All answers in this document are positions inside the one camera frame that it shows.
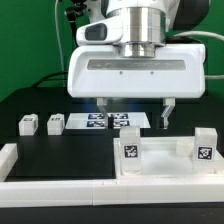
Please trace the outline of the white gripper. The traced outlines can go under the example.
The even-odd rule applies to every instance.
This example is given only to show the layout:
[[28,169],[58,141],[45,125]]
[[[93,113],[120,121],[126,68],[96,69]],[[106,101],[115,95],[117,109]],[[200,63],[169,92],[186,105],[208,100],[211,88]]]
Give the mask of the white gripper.
[[164,98],[160,127],[167,129],[174,98],[199,98],[204,93],[204,61],[202,44],[168,44],[153,58],[122,58],[111,45],[82,46],[71,56],[67,90],[74,98],[98,98],[106,128],[106,98]]

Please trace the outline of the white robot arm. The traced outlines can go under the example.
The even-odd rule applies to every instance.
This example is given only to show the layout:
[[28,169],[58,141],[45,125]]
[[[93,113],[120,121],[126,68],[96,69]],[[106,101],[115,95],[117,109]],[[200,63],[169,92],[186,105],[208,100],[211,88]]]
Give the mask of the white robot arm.
[[195,31],[211,0],[85,0],[90,23],[78,28],[78,47],[68,71],[74,98],[95,98],[101,113],[109,98],[161,98],[161,126],[177,98],[205,91],[206,48],[191,37],[224,41],[224,35]]

